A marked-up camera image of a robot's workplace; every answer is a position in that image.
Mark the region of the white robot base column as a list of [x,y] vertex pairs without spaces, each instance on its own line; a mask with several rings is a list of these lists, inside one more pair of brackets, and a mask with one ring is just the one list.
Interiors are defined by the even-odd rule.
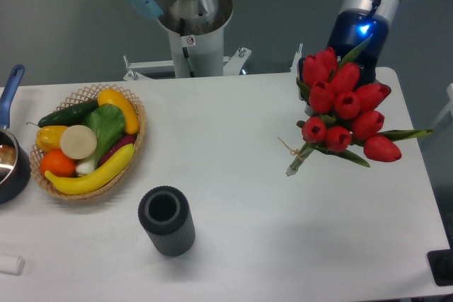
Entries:
[[223,75],[223,28],[204,35],[167,33],[177,79]]

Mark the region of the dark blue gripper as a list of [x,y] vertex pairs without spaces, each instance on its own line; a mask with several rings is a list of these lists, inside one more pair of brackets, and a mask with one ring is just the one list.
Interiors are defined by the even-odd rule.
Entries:
[[326,48],[298,61],[299,97],[307,101],[309,89],[317,80],[327,81],[355,64],[359,71],[354,89],[374,83],[376,65],[389,33],[389,24],[378,16],[346,11],[337,17]]

